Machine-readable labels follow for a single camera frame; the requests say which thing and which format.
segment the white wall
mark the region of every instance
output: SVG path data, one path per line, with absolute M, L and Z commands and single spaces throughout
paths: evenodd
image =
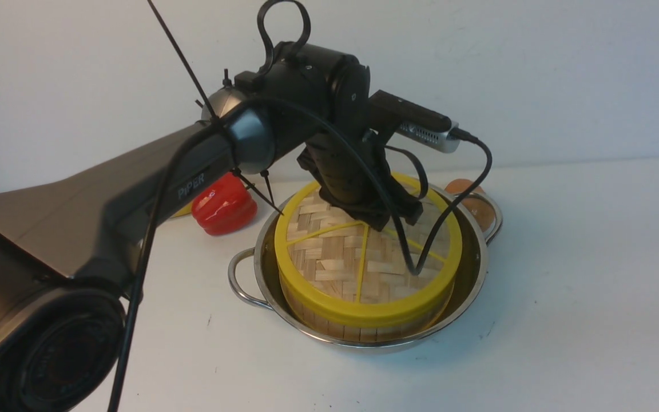
M 261 0 L 157 0 L 210 91 L 256 70 Z M 659 0 L 305 0 L 311 42 L 356 54 L 371 91 L 449 114 L 497 166 L 659 156 Z M 269 13 L 275 41 L 300 32 Z M 66 177 L 191 124 L 198 97 L 144 0 L 0 0 L 0 191 Z M 475 148 L 411 148 L 428 169 Z M 398 169 L 408 167 L 400 160 Z M 308 179 L 293 159 L 277 178 Z

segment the black cable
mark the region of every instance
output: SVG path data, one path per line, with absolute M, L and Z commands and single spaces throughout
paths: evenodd
M 467 190 L 460 193 L 460 195 L 458 195 L 452 201 L 452 203 L 450 203 L 447 209 L 445 209 L 444 212 L 442 212 L 441 216 L 439 217 L 439 219 L 437 219 L 436 223 L 434 224 L 434 227 L 432 227 L 431 232 L 428 235 L 426 244 L 424 245 L 424 249 L 422 250 L 421 255 L 419 255 L 418 264 L 414 265 L 413 259 L 411 258 L 410 248 L 408 247 L 408 241 L 406 240 L 406 233 L 403 229 L 403 224 L 400 221 L 400 214 L 398 213 L 398 210 L 395 208 L 395 204 L 392 203 L 392 200 L 390 199 L 390 196 L 388 195 L 386 188 L 382 185 L 379 177 L 374 172 L 374 170 L 371 169 L 371 167 L 369 167 L 368 164 L 366 164 L 363 161 L 363 158 L 361 157 L 355 146 L 353 146 L 353 143 L 350 141 L 350 139 L 347 138 L 347 136 L 345 136 L 340 130 L 338 130 L 337 127 L 335 127 L 335 125 L 332 125 L 332 123 L 328 122 L 327 120 L 320 117 L 318 114 L 312 112 L 311 110 L 302 107 L 301 105 L 296 105 L 293 104 L 293 102 L 283 101 L 281 99 L 274 99 L 269 97 L 256 97 L 254 99 L 250 99 L 249 101 L 244 101 L 236 105 L 236 107 L 233 108 L 233 110 L 231 110 L 231 112 L 228 113 L 220 122 L 211 123 L 208 127 L 201 130 L 199 133 L 192 135 L 190 138 L 188 138 L 188 140 L 182 143 L 178 149 L 176 149 L 169 163 L 167 163 L 167 166 L 165 167 L 165 171 L 162 175 L 160 183 L 157 186 L 157 191 L 154 196 L 154 206 L 152 207 L 152 211 L 149 214 L 149 222 L 146 227 L 146 235 L 144 235 L 144 239 L 142 240 L 141 243 L 141 250 L 139 251 L 136 271 L 134 273 L 134 281 L 131 287 L 131 303 L 129 305 L 128 313 L 126 313 L 124 338 L 121 342 L 120 354 L 118 355 L 118 363 L 116 368 L 116 374 L 113 379 L 113 388 L 112 388 L 112 393 L 110 394 L 108 412 L 117 412 L 118 404 L 120 403 L 120 399 L 121 399 L 121 393 L 123 392 L 126 367 L 128 366 L 131 342 L 133 341 L 133 333 L 134 333 L 134 328 L 136 326 L 136 316 L 138 315 L 138 308 L 141 301 L 141 293 L 144 287 L 144 280 L 146 278 L 146 267 L 149 264 L 149 255 L 151 255 L 152 244 L 154 243 L 154 234 L 157 230 L 157 226 L 159 223 L 159 211 L 162 206 L 162 201 L 165 197 L 165 194 L 167 193 L 168 186 L 170 183 L 169 181 L 170 179 L 172 179 L 172 175 L 175 172 L 178 165 L 180 164 L 180 161 L 183 159 L 183 157 L 185 157 L 186 154 L 188 154 L 188 152 L 191 151 L 191 149 L 193 149 L 198 144 L 201 144 L 204 140 L 212 136 L 215 136 L 218 130 L 224 130 L 223 125 L 226 122 L 230 123 L 230 120 L 232 120 L 234 117 L 236 117 L 241 112 L 243 112 L 244 107 L 249 105 L 256 105 L 256 104 L 274 105 L 283 109 L 290 109 L 290 110 L 294 110 L 295 112 L 299 112 L 300 114 L 303 114 L 306 117 L 309 117 L 312 120 L 314 120 L 318 125 L 321 125 L 321 127 L 323 127 L 325 130 L 330 132 L 333 136 L 335 136 L 335 138 L 338 139 L 338 141 L 340 141 L 341 144 L 343 144 L 343 146 L 345 146 L 348 152 L 350 152 L 351 156 L 353 156 L 355 160 L 359 163 L 359 165 L 366 173 L 366 175 L 368 175 L 368 179 L 371 180 L 371 183 L 373 184 L 374 188 L 376 188 L 376 191 L 380 196 L 381 201 L 389 209 L 391 219 L 396 228 L 396 231 L 398 232 L 398 241 L 400 242 L 400 248 L 403 253 L 403 258 L 406 262 L 406 268 L 408 269 L 408 271 L 410 271 L 411 274 L 414 275 L 417 275 L 420 272 L 421 268 L 423 268 L 423 264 L 426 261 L 426 257 L 428 256 L 428 253 L 431 250 L 431 243 L 434 240 L 434 237 L 436 237 L 436 233 L 439 232 L 439 229 L 446 220 L 447 216 L 449 216 L 449 213 L 451 213 L 451 211 L 454 208 L 456 208 L 458 204 L 466 196 L 468 196 L 469 193 L 471 193 L 471 191 L 474 190 L 474 188 L 478 187 L 479 184 L 481 184 L 481 182 L 487 177 L 487 174 L 489 174 L 489 171 L 492 167 L 492 153 L 490 152 L 489 148 L 487 148 L 486 144 L 482 143 L 481 141 L 479 141 L 478 138 L 475 138 L 469 133 L 466 133 L 463 130 L 459 130 L 458 136 L 456 137 L 459 138 L 460 140 L 470 141 L 471 143 L 480 146 L 484 150 L 487 156 L 487 164 L 485 166 L 483 173 L 479 175 L 478 179 L 476 179 L 473 182 L 473 184 L 471 184 L 467 188 Z M 249 185 L 252 185 L 250 182 L 248 182 L 245 179 L 245 177 L 243 178 L 243 180 Z
M 454 129 L 452 131 L 452 134 L 455 138 L 458 138 L 459 140 L 468 141 L 469 143 L 476 144 L 477 146 L 479 146 L 479 148 L 483 149 L 483 151 L 485 152 L 485 156 L 487 157 L 487 161 L 485 164 L 485 168 L 482 171 L 482 173 L 479 174 L 479 177 L 476 180 L 474 180 L 474 182 L 471 183 L 471 185 L 469 185 L 469 187 L 466 188 L 465 191 L 461 192 L 459 195 L 457 195 L 454 198 L 453 201 L 451 201 L 449 206 L 447 206 L 447 208 L 444 209 L 442 214 L 436 220 L 434 226 L 431 227 L 431 232 L 429 232 L 428 237 L 426 237 L 426 243 L 424 243 L 423 250 L 421 251 L 421 255 L 419 255 L 418 263 L 416 263 L 416 269 L 418 269 L 418 271 L 420 271 L 423 268 L 424 263 L 426 263 L 426 258 L 428 257 L 428 254 L 431 251 L 431 243 L 434 242 L 436 233 L 439 232 L 439 229 L 441 229 L 442 224 L 444 224 L 444 221 L 447 220 L 447 216 L 449 216 L 449 214 L 452 213 L 453 209 L 459 206 L 462 200 L 465 200 L 465 198 L 469 196 L 469 193 L 473 192 L 477 187 L 479 187 L 479 185 L 481 185 L 483 180 L 490 173 L 490 169 L 492 169 L 492 152 L 490 151 L 490 148 L 488 148 L 487 145 L 483 143 L 483 141 L 479 140 L 478 138 L 471 135 L 469 132 L 462 130 L 460 128 Z
M 154 233 L 157 231 L 159 225 L 159 211 L 162 207 L 162 201 L 169 188 L 170 179 L 174 174 L 180 161 L 185 157 L 191 149 L 202 143 L 206 139 L 216 136 L 216 130 L 219 125 L 211 124 L 201 130 L 199 133 L 192 135 L 185 140 L 179 148 L 176 149 L 172 158 L 167 163 L 162 178 L 157 186 L 157 192 L 154 197 L 154 206 L 149 214 L 149 223 L 146 226 L 146 235 L 141 242 L 141 250 L 139 250 L 139 257 L 136 264 L 136 271 L 134 272 L 133 285 L 131 286 L 131 300 L 129 304 L 129 311 L 126 313 L 126 323 L 124 328 L 124 338 L 121 341 L 120 354 L 118 355 L 118 365 L 116 367 L 116 375 L 113 379 L 112 393 L 110 393 L 110 401 L 108 403 L 108 412 L 117 412 L 118 403 L 121 399 L 121 392 L 123 391 L 124 378 L 126 375 L 126 366 L 129 362 L 129 352 L 131 349 L 131 341 L 134 334 L 134 326 L 136 325 L 136 315 L 141 300 L 141 290 L 144 287 L 144 279 L 146 275 L 146 266 L 149 264 L 149 255 L 152 253 L 152 243 L 154 243 Z
M 378 177 L 376 172 L 371 169 L 371 167 L 369 167 L 366 162 L 363 161 L 363 156 L 361 156 L 361 154 L 358 152 L 358 149 L 353 146 L 353 143 L 350 141 L 350 139 L 345 136 L 342 131 L 338 130 L 335 125 L 332 125 L 332 123 L 325 120 L 320 115 L 312 112 L 312 110 L 306 109 L 306 107 L 294 104 L 293 102 L 285 101 L 282 99 L 274 99 L 271 97 L 255 97 L 248 102 L 266 102 L 266 104 L 269 105 L 279 106 L 283 109 L 299 112 L 300 114 L 311 118 L 311 120 L 314 120 L 314 122 L 324 128 L 324 130 L 335 136 L 335 138 L 340 141 L 342 146 L 345 146 L 345 149 L 347 149 L 350 155 L 355 158 L 355 161 L 358 162 L 360 167 L 363 168 L 363 172 L 368 176 L 368 179 L 371 181 L 371 184 L 380 196 L 381 201 L 383 204 L 385 204 L 385 207 L 388 208 L 388 211 L 390 212 L 390 219 L 392 219 L 395 230 L 398 233 L 398 242 L 400 243 L 400 250 L 403 253 L 403 260 L 406 263 L 406 268 L 411 274 L 418 275 L 420 273 L 420 269 L 416 268 L 413 262 L 413 258 L 411 258 L 411 250 L 410 247 L 408 247 L 406 232 L 403 229 L 403 223 L 400 221 L 400 214 L 398 213 L 398 209 L 395 208 L 395 204 L 393 204 L 390 195 L 388 195 L 388 190 L 386 190 L 386 188 L 383 186 L 380 177 Z
M 419 177 L 419 195 L 416 196 L 416 199 L 421 200 L 425 198 L 426 194 L 428 193 L 428 177 L 426 176 L 426 170 L 423 169 L 423 164 L 421 164 L 421 161 L 419 161 L 418 157 L 406 149 L 393 148 L 393 146 L 387 145 L 385 148 L 394 152 L 399 152 L 400 154 L 408 157 L 408 159 L 411 161 L 411 164 L 414 165 L 416 174 Z

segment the bamboo steamer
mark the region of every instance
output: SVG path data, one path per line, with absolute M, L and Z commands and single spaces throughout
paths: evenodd
M 409 193 L 419 192 L 418 180 L 394 176 Z M 447 207 L 434 191 L 422 202 L 418 222 L 404 224 L 414 261 Z M 382 342 L 437 319 L 452 294 L 462 240 L 451 213 L 421 274 L 411 276 L 392 222 L 376 232 L 327 204 L 313 182 L 286 204 L 274 241 L 281 289 L 296 318 L 329 336 Z

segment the black motor housing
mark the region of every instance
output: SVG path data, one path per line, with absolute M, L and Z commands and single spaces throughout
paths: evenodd
M 0 410 L 70 410 L 110 372 L 118 293 L 66 282 L 0 236 Z

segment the robotic arm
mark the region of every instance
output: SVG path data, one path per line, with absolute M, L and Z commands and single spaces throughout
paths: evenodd
M 401 235 L 400 219 L 414 224 L 423 210 L 390 173 L 394 133 L 442 152 L 474 141 L 489 157 L 476 184 L 489 171 L 489 150 L 456 122 L 387 92 L 369 96 L 358 58 L 307 44 L 301 3 L 288 0 L 304 19 L 300 39 L 274 46 L 263 20 L 282 1 L 259 11 L 264 65 L 232 80 L 226 72 L 209 97 L 149 1 L 203 96 L 201 120 L 64 180 L 0 193 L 0 410 L 69 410 L 120 356 L 109 410 L 118 408 L 154 230 L 225 173 L 264 172 L 305 144 L 298 162 L 324 200 L 376 230 L 393 219 Z
M 387 92 L 369 97 L 369 68 L 350 54 L 296 42 L 274 50 L 275 63 L 240 73 L 235 81 L 225 78 L 223 88 L 209 96 L 222 128 L 212 124 L 205 105 L 201 121 L 73 177 L 0 193 L 0 234 L 66 278 L 100 279 L 128 290 L 157 184 L 189 138 L 204 141 L 173 173 L 159 223 L 225 173 L 238 168 L 257 174 L 306 144 L 298 162 L 321 184 L 328 203 L 376 230 L 387 224 L 390 211 L 364 172 L 365 163 L 400 216 L 414 224 L 421 202 L 391 176 L 385 145 L 398 131 L 453 151 L 457 124 Z M 329 122 L 362 162 L 317 119 L 290 106 Z

